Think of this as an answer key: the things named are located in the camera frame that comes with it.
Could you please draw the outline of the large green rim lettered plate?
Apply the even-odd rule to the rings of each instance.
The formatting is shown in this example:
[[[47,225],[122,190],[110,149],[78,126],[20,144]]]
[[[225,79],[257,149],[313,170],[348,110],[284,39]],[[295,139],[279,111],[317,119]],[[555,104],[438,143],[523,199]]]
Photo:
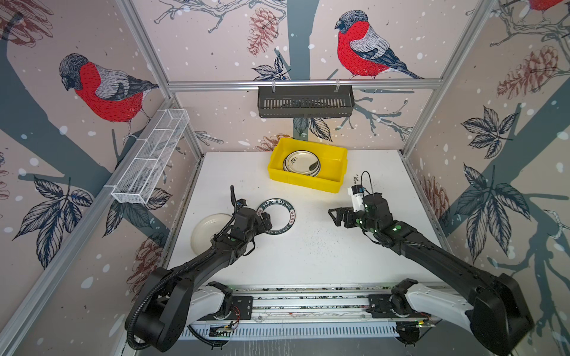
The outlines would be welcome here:
[[[272,198],[258,206],[258,215],[270,218],[272,227],[268,235],[282,235],[292,229],[296,221],[296,212],[291,203],[281,198]]]

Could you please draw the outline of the cream plate dark spot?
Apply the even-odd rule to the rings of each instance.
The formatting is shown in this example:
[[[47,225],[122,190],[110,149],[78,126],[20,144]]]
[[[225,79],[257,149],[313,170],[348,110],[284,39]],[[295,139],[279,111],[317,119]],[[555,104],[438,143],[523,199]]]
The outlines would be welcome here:
[[[310,151],[294,151],[284,159],[283,170],[294,174],[316,177],[320,173],[321,162]]]

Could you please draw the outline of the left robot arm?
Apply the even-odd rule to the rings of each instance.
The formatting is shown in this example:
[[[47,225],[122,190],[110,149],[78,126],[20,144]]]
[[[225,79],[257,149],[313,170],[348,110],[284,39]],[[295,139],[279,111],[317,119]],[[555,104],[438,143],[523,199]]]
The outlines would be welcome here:
[[[247,246],[272,227],[268,213],[243,206],[234,211],[201,255],[171,269],[156,268],[126,318],[127,344],[133,350],[169,350],[189,324],[191,298],[198,288],[221,269],[248,255]]]

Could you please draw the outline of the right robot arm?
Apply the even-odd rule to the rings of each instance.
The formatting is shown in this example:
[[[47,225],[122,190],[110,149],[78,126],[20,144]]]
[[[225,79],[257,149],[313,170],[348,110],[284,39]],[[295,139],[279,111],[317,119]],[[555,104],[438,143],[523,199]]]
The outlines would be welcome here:
[[[329,210],[335,225],[359,228],[371,242],[418,263],[455,291],[437,291],[407,278],[393,287],[387,303],[369,309],[372,314],[435,316],[472,333],[495,355],[510,355],[532,330],[534,321],[515,279],[476,268],[393,219],[380,193],[352,191],[351,198],[352,206]]]

